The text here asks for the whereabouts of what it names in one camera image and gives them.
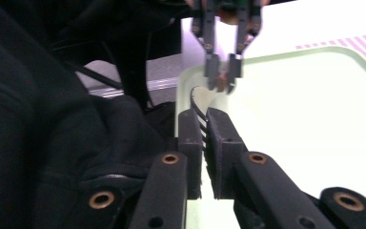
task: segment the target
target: black fabric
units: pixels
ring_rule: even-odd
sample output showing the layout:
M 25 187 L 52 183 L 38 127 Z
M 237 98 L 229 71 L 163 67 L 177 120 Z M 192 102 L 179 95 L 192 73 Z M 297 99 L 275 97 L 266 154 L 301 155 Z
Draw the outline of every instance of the black fabric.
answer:
M 92 190 L 136 192 L 165 143 L 131 98 L 87 95 L 45 50 L 32 6 L 0 3 L 0 228 L 90 228 L 114 216 L 78 203 Z

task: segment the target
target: gray floor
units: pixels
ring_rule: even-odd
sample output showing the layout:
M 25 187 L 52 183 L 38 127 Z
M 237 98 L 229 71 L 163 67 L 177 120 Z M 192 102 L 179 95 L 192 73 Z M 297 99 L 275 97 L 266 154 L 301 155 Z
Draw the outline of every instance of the gray floor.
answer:
M 150 88 L 152 101 L 155 105 L 176 100 L 175 79 L 181 73 L 181 62 L 181 54 L 147 61 L 147 82 Z M 118 72 L 115 66 L 110 63 L 97 60 L 92 61 L 86 67 L 97 73 L 101 73 L 108 78 L 119 81 Z M 106 89 L 108 87 L 94 79 L 86 77 L 81 73 L 79 73 L 78 76 L 86 88 L 90 91 L 94 91 L 93 94 L 104 96 L 104 92 L 109 91 L 109 89 Z M 113 89 L 111 90 L 112 93 L 108 97 L 122 94 L 122 92 Z

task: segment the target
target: person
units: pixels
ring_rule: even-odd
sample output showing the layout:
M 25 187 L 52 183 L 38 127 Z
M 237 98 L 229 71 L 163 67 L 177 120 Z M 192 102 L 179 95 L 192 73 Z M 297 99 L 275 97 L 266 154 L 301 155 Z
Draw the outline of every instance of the person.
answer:
M 133 23 L 115 10 L 143 17 Z M 148 21 L 151 15 L 159 20 Z M 135 195 L 131 187 L 142 187 L 167 141 L 131 97 L 88 95 L 49 46 L 57 35 L 142 34 L 170 17 L 138 0 L 0 0 L 0 228 L 114 223 L 120 209 L 93 211 L 82 203 L 103 190 Z

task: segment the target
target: white table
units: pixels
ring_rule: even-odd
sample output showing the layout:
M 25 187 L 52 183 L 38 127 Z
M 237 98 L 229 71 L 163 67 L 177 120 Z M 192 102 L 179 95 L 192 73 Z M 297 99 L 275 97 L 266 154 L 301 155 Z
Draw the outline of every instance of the white table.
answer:
M 347 41 L 346 38 L 366 35 L 366 1 L 361 2 L 298 0 L 265 7 L 262 32 L 245 51 L 245 57 L 331 45 L 331 41 L 339 45 L 339 39 Z M 190 25 L 191 19 L 183 20 L 183 69 L 203 65 L 205 59 L 203 50 L 190 33 Z M 222 59 L 234 50 L 234 35 L 234 26 L 216 24 L 216 52 Z M 213 199 L 205 168 L 202 193 L 201 200 L 189 201 L 187 228 L 239 228 L 233 203 Z

